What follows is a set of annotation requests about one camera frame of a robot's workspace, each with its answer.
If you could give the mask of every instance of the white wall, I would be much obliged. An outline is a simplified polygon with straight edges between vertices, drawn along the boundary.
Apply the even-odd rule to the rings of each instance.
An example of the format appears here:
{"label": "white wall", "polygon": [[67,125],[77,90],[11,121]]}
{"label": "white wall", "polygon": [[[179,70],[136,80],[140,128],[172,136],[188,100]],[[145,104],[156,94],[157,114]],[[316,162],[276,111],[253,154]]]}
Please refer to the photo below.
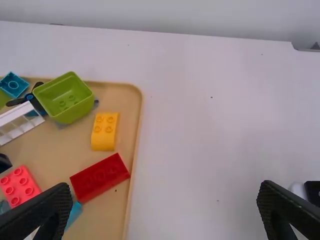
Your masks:
{"label": "white wall", "polygon": [[280,40],[298,47],[320,40],[319,19],[319,0],[0,0],[4,21]]}

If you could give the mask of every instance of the yellow lego brick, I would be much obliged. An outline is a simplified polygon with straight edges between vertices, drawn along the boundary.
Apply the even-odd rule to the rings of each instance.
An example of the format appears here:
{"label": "yellow lego brick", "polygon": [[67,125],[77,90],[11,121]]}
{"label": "yellow lego brick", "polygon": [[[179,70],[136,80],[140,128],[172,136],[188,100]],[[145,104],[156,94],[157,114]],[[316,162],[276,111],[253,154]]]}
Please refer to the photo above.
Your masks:
{"label": "yellow lego brick", "polygon": [[93,151],[115,150],[118,116],[118,112],[98,112],[95,115],[91,133]]}

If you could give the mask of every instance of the green lego bucket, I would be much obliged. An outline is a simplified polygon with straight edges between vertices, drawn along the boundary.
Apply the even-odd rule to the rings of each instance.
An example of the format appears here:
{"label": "green lego bucket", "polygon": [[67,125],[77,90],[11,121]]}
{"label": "green lego bucket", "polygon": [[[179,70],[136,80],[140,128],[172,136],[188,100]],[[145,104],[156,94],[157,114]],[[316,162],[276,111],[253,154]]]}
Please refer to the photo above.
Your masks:
{"label": "green lego bucket", "polygon": [[93,92],[73,71],[36,87],[32,93],[60,124],[71,124],[88,114],[95,102]]}

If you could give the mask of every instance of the black object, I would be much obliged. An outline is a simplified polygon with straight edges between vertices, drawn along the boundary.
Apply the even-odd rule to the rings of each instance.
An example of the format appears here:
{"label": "black object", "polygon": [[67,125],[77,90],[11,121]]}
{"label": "black object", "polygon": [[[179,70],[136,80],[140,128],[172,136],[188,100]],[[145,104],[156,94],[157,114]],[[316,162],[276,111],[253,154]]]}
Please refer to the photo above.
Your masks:
{"label": "black object", "polygon": [[290,224],[309,240],[320,239],[320,208],[270,180],[256,199],[269,240],[298,240]]}
{"label": "black object", "polygon": [[0,215],[0,239],[23,240],[40,227],[33,240],[60,240],[72,205],[69,185],[59,183]]}
{"label": "black object", "polygon": [[35,97],[35,95],[32,93],[32,91],[36,88],[39,87],[40,85],[44,84],[42,81],[38,81],[35,83],[35,85],[33,86],[32,90],[30,93],[27,93],[26,95],[24,95],[23,98],[17,98],[17,99],[13,99],[8,101],[5,105],[7,107],[11,107],[11,106],[15,106],[15,105],[19,105],[19,104],[23,104],[26,101],[30,101],[30,103],[33,105],[33,107],[39,111],[39,112],[45,112],[44,107],[40,104],[40,102],[38,101],[38,99]]}
{"label": "black object", "polygon": [[12,164],[7,155],[0,153],[0,174],[11,167]]}
{"label": "black object", "polygon": [[320,208],[320,181],[306,181],[304,189],[308,201]]}

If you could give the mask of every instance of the white lego piece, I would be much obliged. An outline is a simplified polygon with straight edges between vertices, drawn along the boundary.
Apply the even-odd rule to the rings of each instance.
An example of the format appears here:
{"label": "white lego piece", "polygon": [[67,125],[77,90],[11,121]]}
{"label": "white lego piece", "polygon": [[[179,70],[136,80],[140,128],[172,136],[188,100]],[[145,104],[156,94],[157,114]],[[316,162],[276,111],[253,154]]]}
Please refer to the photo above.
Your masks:
{"label": "white lego piece", "polygon": [[[38,114],[38,116],[32,117],[32,119],[28,119],[27,117],[25,117],[25,114],[31,111],[35,111]],[[24,118],[26,122],[21,125],[16,125],[12,122],[20,117]],[[2,136],[0,136],[0,146],[12,141],[13,139],[26,133],[27,131],[35,128],[36,126],[42,124],[44,121],[45,119],[38,113],[37,110],[35,110],[34,106],[29,101],[26,101],[16,106],[15,108],[10,109],[9,111],[1,114],[0,133],[2,134]],[[8,132],[3,130],[3,126],[7,124],[11,124],[14,127],[14,129]]]}

